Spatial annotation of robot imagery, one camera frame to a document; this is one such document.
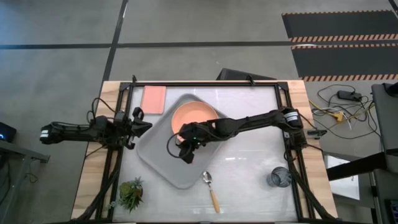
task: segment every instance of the spoon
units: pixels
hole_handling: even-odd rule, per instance
[[[206,182],[206,184],[209,185],[210,195],[211,195],[211,200],[213,201],[214,210],[216,210],[216,213],[219,213],[220,207],[218,206],[216,195],[214,194],[213,189],[211,188],[211,175],[209,172],[207,171],[203,172],[203,180]]]

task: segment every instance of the gray floor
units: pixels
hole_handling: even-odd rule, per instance
[[[110,43],[122,0],[1,0],[0,44]],[[387,0],[130,0],[120,43],[287,40],[283,12],[391,9]],[[70,218],[86,143],[39,143],[39,130],[51,121],[84,123],[98,96],[109,49],[0,50],[0,121],[18,129],[16,143],[51,155],[46,165],[32,163],[39,177],[25,182],[10,223],[50,223]],[[214,80],[223,68],[298,79],[289,47],[119,49],[110,80]],[[380,82],[346,82],[370,94]],[[334,82],[307,83],[311,100],[326,106],[316,92]],[[323,94],[328,97],[339,88]],[[333,119],[319,118],[329,126]],[[357,123],[334,129],[342,136],[370,131]],[[342,140],[327,134],[326,151],[367,156],[379,151],[375,134]],[[367,210],[338,205],[346,220],[369,221]]]

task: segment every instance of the orange and black striped tape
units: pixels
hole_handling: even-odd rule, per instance
[[[356,47],[398,47],[398,44],[342,44],[342,45],[295,45],[295,49],[356,48]]]
[[[329,82],[329,81],[359,81],[359,80],[398,80],[398,74],[379,75],[324,75],[301,77],[305,82]]]
[[[357,41],[357,40],[398,40],[398,34],[371,34],[371,35],[332,35],[315,37],[293,37],[291,42],[322,42],[322,41]]]
[[[288,13],[282,13],[282,16],[301,15],[301,14],[337,14],[337,13],[389,12],[389,11],[391,10],[381,9],[381,10],[333,11],[333,12],[288,12]]]

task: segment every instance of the small plant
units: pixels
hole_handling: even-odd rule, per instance
[[[141,177],[136,177],[133,181],[122,183],[119,187],[120,199],[111,202],[109,208],[122,205],[124,209],[130,212],[133,209],[135,210],[139,202],[143,202],[141,199],[143,194],[142,182]]]

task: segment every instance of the gray tray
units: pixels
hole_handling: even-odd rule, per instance
[[[211,142],[206,147],[195,150],[191,164],[167,153],[166,143],[173,135],[171,122],[174,111],[180,105],[191,101],[204,102],[192,94],[182,95],[137,144],[138,156],[178,189],[191,187],[201,177],[222,144],[222,142]],[[216,109],[215,111],[219,118],[226,118],[223,113]],[[174,139],[170,141],[169,149],[174,155],[180,152]]]

